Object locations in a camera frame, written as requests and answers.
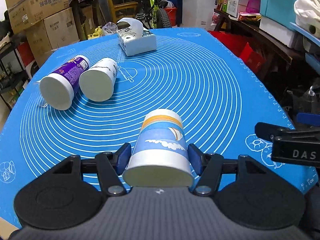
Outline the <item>blue sailboat paper cup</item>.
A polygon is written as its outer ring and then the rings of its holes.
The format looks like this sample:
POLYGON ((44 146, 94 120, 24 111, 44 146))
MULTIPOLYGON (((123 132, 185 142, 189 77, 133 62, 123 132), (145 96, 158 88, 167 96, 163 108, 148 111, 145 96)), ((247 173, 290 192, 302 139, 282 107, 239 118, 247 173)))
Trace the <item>blue sailboat paper cup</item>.
POLYGON ((194 177, 181 117, 156 109, 143 121, 122 178, 132 187, 190 187, 194 177))

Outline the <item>purple paper cup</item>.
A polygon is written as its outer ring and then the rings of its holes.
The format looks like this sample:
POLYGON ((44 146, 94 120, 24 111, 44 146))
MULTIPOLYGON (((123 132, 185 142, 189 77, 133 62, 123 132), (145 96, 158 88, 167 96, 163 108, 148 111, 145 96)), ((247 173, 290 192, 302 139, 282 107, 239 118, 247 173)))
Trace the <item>purple paper cup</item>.
POLYGON ((39 89, 44 100, 54 109, 65 111, 72 105, 79 90, 80 75, 89 69, 90 61, 83 55, 76 55, 59 68, 43 77, 39 89))

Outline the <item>white patterned paper cup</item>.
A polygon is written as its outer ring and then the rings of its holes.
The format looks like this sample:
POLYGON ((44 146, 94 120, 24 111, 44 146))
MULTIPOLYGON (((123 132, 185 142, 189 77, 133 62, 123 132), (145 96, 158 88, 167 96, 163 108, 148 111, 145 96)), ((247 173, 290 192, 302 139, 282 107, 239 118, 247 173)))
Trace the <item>white patterned paper cup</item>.
POLYGON ((106 101, 113 95, 117 74, 117 63, 103 58, 80 75, 80 89, 89 100, 106 101))

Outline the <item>dark wooden side table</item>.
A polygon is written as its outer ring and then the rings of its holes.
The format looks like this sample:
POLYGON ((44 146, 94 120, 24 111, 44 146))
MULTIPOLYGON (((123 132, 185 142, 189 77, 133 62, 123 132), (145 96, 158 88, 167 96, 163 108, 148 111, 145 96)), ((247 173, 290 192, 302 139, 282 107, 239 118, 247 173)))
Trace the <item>dark wooden side table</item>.
POLYGON ((272 71, 277 71, 285 84, 306 83, 312 77, 313 69, 307 64, 301 51, 291 49, 276 38, 261 30, 256 23, 251 24, 231 19, 225 12, 214 9, 220 15, 216 31, 226 31, 249 37, 266 62, 258 70, 257 77, 266 82, 272 71))

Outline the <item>red bag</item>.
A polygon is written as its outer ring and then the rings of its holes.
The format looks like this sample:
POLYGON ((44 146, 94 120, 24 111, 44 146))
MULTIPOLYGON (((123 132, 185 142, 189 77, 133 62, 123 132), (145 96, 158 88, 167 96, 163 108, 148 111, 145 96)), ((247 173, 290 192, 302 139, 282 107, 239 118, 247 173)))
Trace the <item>red bag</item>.
POLYGON ((235 56, 242 59, 244 64, 254 73, 258 74, 263 64, 266 62, 261 54, 256 52, 250 45, 250 38, 238 34, 224 31, 209 30, 212 36, 217 38, 235 56))

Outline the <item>black metal shelf rack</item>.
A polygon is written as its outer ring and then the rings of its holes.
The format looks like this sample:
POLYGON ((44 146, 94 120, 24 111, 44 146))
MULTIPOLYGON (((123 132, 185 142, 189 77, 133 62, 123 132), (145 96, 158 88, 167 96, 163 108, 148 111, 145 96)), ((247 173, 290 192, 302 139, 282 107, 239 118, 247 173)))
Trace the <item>black metal shelf rack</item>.
POLYGON ((6 41, 1 45, 1 100, 9 110, 13 109, 22 94, 20 86, 30 81, 27 65, 18 51, 22 44, 6 41))

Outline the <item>green and white carton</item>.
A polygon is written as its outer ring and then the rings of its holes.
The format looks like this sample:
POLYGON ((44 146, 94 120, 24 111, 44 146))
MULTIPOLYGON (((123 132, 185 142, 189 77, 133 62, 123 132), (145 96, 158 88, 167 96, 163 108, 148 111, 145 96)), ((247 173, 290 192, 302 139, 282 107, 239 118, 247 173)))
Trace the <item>green and white carton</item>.
POLYGON ((223 0, 222 10, 234 18, 238 18, 240 12, 246 12, 249 0, 223 0))

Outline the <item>lower cardboard box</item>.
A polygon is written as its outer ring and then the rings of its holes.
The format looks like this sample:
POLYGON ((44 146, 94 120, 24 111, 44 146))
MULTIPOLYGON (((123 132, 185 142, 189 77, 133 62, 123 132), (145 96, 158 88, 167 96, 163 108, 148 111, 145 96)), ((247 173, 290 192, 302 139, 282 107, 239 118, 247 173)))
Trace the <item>lower cardboard box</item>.
POLYGON ((25 34, 38 66, 60 47, 79 41, 71 8, 60 11, 37 22, 25 34))

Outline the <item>cardboard box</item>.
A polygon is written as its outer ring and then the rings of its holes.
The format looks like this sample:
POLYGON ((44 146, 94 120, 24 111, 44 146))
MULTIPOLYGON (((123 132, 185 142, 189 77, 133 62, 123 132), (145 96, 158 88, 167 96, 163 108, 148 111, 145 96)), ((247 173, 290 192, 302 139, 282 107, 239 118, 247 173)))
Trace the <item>cardboard box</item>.
POLYGON ((60 47, 79 41, 71 8, 60 11, 37 22, 25 34, 38 66, 60 47))
POLYGON ((5 0, 12 31, 17 34, 69 7, 68 0, 5 0))

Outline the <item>yellow plastic jug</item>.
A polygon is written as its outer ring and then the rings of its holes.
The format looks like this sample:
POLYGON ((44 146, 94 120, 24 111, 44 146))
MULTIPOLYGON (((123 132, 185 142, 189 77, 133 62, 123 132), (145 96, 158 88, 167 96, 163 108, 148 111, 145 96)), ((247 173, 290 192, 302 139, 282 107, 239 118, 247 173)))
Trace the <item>yellow plastic jug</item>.
POLYGON ((94 33, 88 34, 88 35, 87 35, 87 38, 88 38, 89 40, 91 40, 91 39, 103 37, 103 35, 104 35, 104 33, 103 33, 103 30, 102 30, 102 27, 99 26, 99 27, 95 28, 94 33))

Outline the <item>white refrigerator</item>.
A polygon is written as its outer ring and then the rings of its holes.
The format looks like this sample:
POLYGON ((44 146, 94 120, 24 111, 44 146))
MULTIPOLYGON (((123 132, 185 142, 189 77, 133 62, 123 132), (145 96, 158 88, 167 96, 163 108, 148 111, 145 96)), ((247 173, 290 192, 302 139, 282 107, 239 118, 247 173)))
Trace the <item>white refrigerator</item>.
POLYGON ((183 26, 213 30, 212 16, 215 7, 215 0, 183 0, 183 26))

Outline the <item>red bucket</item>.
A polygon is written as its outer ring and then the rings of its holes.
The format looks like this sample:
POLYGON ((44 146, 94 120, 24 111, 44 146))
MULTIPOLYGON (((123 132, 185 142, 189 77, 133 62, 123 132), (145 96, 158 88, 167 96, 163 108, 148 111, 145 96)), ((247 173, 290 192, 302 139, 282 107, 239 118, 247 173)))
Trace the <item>red bucket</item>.
POLYGON ((169 17, 171 26, 176 26, 176 15, 177 15, 177 8, 172 7, 172 8, 165 8, 164 9, 169 17))

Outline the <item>upper cardboard box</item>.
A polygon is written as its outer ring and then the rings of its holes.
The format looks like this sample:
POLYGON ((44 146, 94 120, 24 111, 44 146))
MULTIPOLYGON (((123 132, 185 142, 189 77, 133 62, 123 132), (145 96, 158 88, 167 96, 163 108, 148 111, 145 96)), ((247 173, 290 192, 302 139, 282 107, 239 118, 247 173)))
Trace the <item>upper cardboard box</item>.
POLYGON ((69 7, 68 0, 5 0, 12 31, 17 34, 69 7))

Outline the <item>wooden chair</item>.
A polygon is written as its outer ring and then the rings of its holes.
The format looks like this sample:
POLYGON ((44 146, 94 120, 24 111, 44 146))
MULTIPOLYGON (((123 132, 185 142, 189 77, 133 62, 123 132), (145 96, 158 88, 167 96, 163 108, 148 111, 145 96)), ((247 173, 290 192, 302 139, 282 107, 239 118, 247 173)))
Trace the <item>wooden chair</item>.
POLYGON ((113 23, 116 23, 125 17, 136 18, 137 2, 126 2, 121 4, 114 4, 112 0, 107 0, 107 2, 113 23))

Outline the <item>black and green bicycle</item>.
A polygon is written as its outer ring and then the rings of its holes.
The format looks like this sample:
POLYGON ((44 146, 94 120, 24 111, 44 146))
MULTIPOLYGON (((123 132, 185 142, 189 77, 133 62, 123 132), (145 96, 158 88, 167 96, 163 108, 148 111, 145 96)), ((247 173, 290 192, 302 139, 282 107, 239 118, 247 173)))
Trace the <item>black and green bicycle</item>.
POLYGON ((133 5, 134 18, 141 21, 147 29, 170 28, 171 22, 165 8, 167 0, 125 0, 133 5))

